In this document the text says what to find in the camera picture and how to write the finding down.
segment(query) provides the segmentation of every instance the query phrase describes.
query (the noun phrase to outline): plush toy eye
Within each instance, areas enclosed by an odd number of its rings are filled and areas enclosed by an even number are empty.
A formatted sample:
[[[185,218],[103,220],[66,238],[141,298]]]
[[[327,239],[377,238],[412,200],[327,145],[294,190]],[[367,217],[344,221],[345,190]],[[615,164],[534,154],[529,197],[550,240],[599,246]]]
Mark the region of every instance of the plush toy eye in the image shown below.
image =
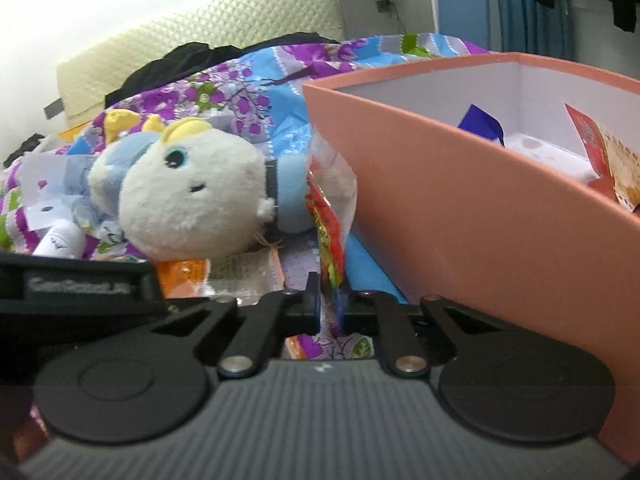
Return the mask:
[[[164,165],[172,170],[181,168],[187,163],[187,152],[182,148],[173,148],[164,156]]]

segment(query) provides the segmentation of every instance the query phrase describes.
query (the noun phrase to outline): white tube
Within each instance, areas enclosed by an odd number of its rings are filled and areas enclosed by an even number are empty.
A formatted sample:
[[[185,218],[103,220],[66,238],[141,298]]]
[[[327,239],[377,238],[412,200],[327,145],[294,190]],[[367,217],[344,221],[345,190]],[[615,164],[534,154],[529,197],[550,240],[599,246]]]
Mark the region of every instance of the white tube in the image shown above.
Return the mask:
[[[69,220],[60,220],[42,237],[33,256],[80,258],[85,245],[86,238],[82,229]]]

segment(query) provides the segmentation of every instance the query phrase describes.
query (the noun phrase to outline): gray ribbed surface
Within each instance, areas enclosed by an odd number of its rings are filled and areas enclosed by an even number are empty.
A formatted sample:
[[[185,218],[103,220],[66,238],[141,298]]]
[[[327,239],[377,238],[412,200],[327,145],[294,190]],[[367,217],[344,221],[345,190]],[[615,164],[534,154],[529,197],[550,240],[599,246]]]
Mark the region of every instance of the gray ribbed surface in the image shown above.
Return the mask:
[[[23,466],[34,480],[618,480],[594,440],[523,449],[444,413],[429,387],[377,361],[272,362],[227,381],[180,430],[127,448],[57,440]]]

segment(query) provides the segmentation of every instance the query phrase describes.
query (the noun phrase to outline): black circular joint cover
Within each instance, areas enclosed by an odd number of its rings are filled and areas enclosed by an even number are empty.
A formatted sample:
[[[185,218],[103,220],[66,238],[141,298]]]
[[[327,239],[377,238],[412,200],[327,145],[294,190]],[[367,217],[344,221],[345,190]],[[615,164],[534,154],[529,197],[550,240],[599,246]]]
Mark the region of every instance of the black circular joint cover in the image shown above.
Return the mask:
[[[188,420],[208,384],[180,338],[141,333],[52,361],[36,380],[35,400],[54,433],[92,444],[129,444]]]
[[[525,331],[466,341],[438,384],[444,403],[465,425],[528,445],[573,440],[601,428],[615,390],[609,370],[593,355]]]

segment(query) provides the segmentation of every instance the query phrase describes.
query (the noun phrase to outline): plush toy mouth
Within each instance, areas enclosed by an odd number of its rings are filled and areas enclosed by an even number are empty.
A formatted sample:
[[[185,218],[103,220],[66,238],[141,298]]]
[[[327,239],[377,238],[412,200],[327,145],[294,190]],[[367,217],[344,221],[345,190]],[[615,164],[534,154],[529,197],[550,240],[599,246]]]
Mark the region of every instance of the plush toy mouth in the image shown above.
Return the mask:
[[[203,189],[205,189],[205,185],[204,184],[198,184],[197,186],[192,186],[189,188],[189,191],[191,191],[192,193],[197,193],[199,191],[202,191]]]

